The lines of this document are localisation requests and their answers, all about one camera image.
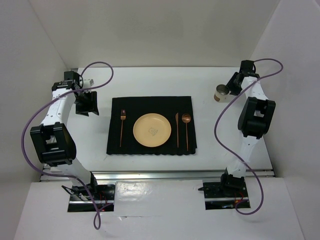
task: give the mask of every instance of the knife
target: knife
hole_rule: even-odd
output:
[[[179,148],[179,113],[177,112],[175,115],[175,122],[176,122],[176,146]]]

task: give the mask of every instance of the white enclosure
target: white enclosure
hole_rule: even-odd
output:
[[[66,69],[94,61],[116,67],[239,68],[241,60],[260,58],[275,58],[284,65],[280,75],[262,83],[277,104],[264,138],[266,149],[277,177],[284,178],[305,239],[318,239],[319,4],[319,0],[2,0],[1,239],[14,238],[30,184],[39,179],[21,154],[21,131],[51,99],[51,86],[63,79]],[[264,62],[257,68],[263,76],[279,66]],[[29,135],[26,138],[27,152],[40,166]],[[21,229],[18,236],[23,236]]]

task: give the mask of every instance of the plate rim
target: plate rim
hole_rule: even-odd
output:
[[[148,145],[142,144],[141,142],[138,141],[138,139],[136,138],[136,135],[135,135],[135,126],[136,126],[136,123],[139,121],[139,119],[141,119],[142,117],[144,117],[144,116],[146,116],[146,115],[151,115],[151,114],[155,114],[155,115],[159,115],[159,116],[163,117],[165,120],[167,120],[167,122],[169,123],[169,126],[170,126],[170,135],[168,136],[168,138],[167,138],[163,143],[161,143],[160,145],[157,145],[157,146],[148,146]],[[149,112],[149,113],[146,113],[146,114],[141,115],[141,116],[134,122],[134,125],[133,125],[133,128],[132,128],[132,133],[133,133],[134,139],[135,139],[139,144],[141,144],[142,146],[145,146],[145,147],[147,147],[147,148],[156,148],[156,147],[159,147],[159,146],[165,144],[165,143],[168,141],[168,139],[170,138],[171,133],[172,133],[172,127],[171,127],[171,124],[170,124],[169,120],[168,120],[165,116],[163,116],[163,115],[161,115],[161,114],[159,114],[159,113]]]

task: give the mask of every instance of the fork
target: fork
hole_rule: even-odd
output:
[[[124,109],[121,110],[120,119],[121,119],[121,133],[120,133],[120,147],[121,147],[121,143],[122,143],[122,129],[123,129],[123,126],[124,126],[124,120],[126,120],[126,110],[124,110]]]

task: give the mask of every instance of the black placemat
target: black placemat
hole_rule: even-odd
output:
[[[126,119],[123,121],[122,146],[120,147],[122,109],[125,110]],[[161,146],[146,147],[138,143],[134,137],[135,122],[142,115],[150,113],[160,114],[170,122],[171,135],[167,142]],[[179,113],[179,148],[177,148],[176,113]],[[189,151],[187,151],[186,124],[182,121],[183,114],[191,115],[191,121],[187,125]],[[191,96],[117,97],[112,99],[107,154],[189,155],[195,154],[196,148],[196,130]]]

